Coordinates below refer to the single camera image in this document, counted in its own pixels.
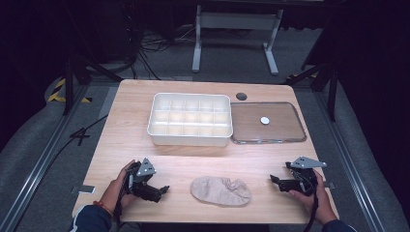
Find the beige sock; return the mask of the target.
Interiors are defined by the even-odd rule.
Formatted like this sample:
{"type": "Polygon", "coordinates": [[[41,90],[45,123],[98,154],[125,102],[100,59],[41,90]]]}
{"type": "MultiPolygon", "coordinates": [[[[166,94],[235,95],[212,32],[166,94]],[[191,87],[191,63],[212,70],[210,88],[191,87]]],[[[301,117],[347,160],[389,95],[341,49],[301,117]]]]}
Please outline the beige sock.
{"type": "Polygon", "coordinates": [[[242,180],[204,176],[190,185],[190,193],[198,200],[221,206],[244,206],[251,200],[251,192],[242,180]]]}

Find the yellow black hazard tape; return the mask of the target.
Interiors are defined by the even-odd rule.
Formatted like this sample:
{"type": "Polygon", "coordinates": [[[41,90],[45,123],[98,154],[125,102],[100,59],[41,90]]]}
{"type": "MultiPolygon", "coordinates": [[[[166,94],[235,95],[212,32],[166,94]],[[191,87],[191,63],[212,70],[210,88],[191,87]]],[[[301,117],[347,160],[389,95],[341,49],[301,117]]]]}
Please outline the yellow black hazard tape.
{"type": "Polygon", "coordinates": [[[59,95],[60,91],[63,89],[64,85],[66,84],[66,79],[62,77],[55,85],[54,89],[52,90],[51,94],[48,97],[49,102],[65,102],[66,98],[59,95]]]}

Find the white metal table frame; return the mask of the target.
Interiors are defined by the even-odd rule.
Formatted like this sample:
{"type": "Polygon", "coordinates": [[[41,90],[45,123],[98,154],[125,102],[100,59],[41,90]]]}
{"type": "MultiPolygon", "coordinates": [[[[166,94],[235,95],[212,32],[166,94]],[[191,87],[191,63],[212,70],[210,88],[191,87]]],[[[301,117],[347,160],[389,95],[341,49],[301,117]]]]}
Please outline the white metal table frame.
{"type": "Polygon", "coordinates": [[[196,6],[195,16],[195,45],[191,70],[200,71],[201,61],[201,30],[202,29],[240,29],[270,31],[270,39],[262,44],[265,57],[272,75],[278,75],[278,66],[273,53],[274,42],[282,20],[283,10],[274,14],[237,14],[237,13],[209,13],[204,12],[200,5],[196,6]]]}

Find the black tripod stand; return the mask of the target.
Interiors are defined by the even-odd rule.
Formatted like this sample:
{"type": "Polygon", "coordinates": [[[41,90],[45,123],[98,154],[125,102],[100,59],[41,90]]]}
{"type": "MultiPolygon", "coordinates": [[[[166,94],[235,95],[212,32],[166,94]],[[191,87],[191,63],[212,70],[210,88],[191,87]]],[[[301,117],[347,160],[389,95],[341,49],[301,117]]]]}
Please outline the black tripod stand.
{"type": "Polygon", "coordinates": [[[282,85],[291,86],[303,79],[316,75],[313,82],[310,84],[310,89],[313,92],[322,92],[326,85],[329,85],[327,112],[332,122],[336,120],[335,105],[337,96],[337,66],[335,63],[323,63],[318,66],[314,66],[307,71],[299,74],[291,74],[282,85]]]}
{"type": "Polygon", "coordinates": [[[115,82],[121,82],[123,80],[122,77],[114,74],[100,64],[95,63],[81,55],[75,53],[71,54],[67,60],[65,68],[66,102],[64,115],[68,115],[74,105],[73,79],[76,78],[80,85],[89,85],[91,83],[92,77],[89,74],[87,67],[93,68],[97,73],[101,73],[115,82]]]}

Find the aluminium floor rail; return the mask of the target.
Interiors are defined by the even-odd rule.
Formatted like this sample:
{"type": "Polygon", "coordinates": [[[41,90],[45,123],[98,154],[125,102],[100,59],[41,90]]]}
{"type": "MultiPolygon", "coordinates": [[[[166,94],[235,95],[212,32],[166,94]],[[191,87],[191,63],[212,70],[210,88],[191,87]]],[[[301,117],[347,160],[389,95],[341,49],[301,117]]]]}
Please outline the aluminium floor rail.
{"type": "Polygon", "coordinates": [[[17,229],[47,170],[62,151],[62,149],[57,149],[57,145],[87,90],[87,86],[78,86],[73,94],[73,98],[65,102],[65,106],[68,107],[69,110],[66,114],[59,117],[57,126],[53,129],[35,165],[24,179],[24,183],[13,205],[1,220],[0,232],[15,232],[17,229]]]}
{"type": "Polygon", "coordinates": [[[355,196],[364,213],[364,216],[366,218],[366,222],[370,228],[370,231],[371,232],[386,232],[385,226],[383,225],[381,218],[376,212],[376,209],[373,205],[372,200],[370,199],[366,186],[341,136],[337,123],[333,122],[328,114],[327,102],[325,101],[325,98],[320,93],[314,93],[313,95],[319,105],[322,115],[325,118],[325,122],[327,123],[331,131],[331,134],[334,140],[336,141],[341,164],[343,166],[343,169],[346,172],[347,178],[352,186],[355,196]]]}

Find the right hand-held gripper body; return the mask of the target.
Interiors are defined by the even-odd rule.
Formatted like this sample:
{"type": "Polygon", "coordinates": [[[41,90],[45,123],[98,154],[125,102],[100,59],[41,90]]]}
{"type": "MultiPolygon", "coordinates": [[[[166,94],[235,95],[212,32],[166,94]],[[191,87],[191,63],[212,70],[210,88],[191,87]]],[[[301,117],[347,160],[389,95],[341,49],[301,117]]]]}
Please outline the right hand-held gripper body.
{"type": "Polygon", "coordinates": [[[293,180],[300,183],[302,191],[300,193],[310,196],[316,190],[317,180],[313,171],[316,167],[326,167],[327,163],[307,157],[298,157],[294,161],[287,161],[286,167],[290,170],[293,180]]]}

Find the clear plastic box lid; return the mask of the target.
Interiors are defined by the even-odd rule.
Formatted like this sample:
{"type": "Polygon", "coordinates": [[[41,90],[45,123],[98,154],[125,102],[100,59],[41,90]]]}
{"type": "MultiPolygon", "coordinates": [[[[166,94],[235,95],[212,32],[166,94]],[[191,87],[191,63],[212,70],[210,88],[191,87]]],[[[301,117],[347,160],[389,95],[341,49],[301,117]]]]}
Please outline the clear plastic box lid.
{"type": "Polygon", "coordinates": [[[286,101],[231,104],[233,134],[237,144],[303,142],[307,134],[295,106],[286,101]]]}

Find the person's left hand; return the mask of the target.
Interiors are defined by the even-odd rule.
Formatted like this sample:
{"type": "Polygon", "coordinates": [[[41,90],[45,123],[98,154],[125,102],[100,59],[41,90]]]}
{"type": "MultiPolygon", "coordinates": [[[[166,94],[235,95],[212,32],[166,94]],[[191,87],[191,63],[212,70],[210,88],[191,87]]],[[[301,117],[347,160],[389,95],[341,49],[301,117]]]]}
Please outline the person's left hand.
{"type": "Polygon", "coordinates": [[[135,163],[132,159],[126,166],[122,168],[115,180],[112,180],[100,199],[102,207],[107,210],[112,216],[114,215],[117,202],[121,203],[123,208],[128,207],[134,202],[137,197],[133,194],[121,195],[120,191],[123,189],[123,183],[126,179],[127,170],[135,163]]]}

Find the white divided storage box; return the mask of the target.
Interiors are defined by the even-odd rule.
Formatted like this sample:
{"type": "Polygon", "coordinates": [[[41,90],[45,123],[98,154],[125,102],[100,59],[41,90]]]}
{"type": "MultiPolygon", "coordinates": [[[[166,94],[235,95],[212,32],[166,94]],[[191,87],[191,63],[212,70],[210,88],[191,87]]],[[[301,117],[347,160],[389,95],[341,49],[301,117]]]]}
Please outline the white divided storage box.
{"type": "Polygon", "coordinates": [[[157,93],[147,132],[156,145],[225,147],[233,134],[230,98],[157,93]]]}

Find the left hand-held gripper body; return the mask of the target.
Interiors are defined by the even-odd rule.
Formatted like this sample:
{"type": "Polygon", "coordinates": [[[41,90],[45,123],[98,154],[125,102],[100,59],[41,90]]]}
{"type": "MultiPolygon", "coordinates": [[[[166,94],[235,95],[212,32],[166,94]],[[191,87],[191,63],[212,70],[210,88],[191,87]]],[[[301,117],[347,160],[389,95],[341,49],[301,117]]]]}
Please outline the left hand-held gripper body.
{"type": "Polygon", "coordinates": [[[156,194],[157,189],[148,185],[148,181],[157,173],[153,164],[145,158],[133,163],[126,171],[126,192],[132,194],[156,194]]]}

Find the black tape floor mark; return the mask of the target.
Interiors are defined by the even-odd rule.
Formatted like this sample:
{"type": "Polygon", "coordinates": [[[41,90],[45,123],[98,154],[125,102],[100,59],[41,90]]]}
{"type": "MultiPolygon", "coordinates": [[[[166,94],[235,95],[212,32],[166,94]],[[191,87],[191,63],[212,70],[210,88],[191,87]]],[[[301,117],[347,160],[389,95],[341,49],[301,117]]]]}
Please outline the black tape floor mark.
{"type": "Polygon", "coordinates": [[[85,128],[81,128],[70,135],[70,138],[77,139],[77,145],[80,146],[85,138],[88,138],[89,134],[85,128]]]}

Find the person's right hand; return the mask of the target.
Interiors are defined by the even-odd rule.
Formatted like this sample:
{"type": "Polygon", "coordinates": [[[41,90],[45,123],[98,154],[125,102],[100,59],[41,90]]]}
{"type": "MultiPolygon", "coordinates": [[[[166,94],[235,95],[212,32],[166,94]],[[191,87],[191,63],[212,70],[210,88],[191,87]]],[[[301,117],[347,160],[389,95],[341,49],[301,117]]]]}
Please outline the person's right hand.
{"type": "MultiPolygon", "coordinates": [[[[316,210],[315,219],[324,225],[327,222],[337,219],[337,215],[332,208],[329,195],[327,191],[325,191],[323,177],[317,171],[315,171],[315,176],[317,180],[315,196],[318,199],[318,208],[316,210]]],[[[312,212],[315,197],[314,195],[305,196],[296,190],[290,190],[288,193],[295,200],[302,203],[308,213],[312,212]]]]}

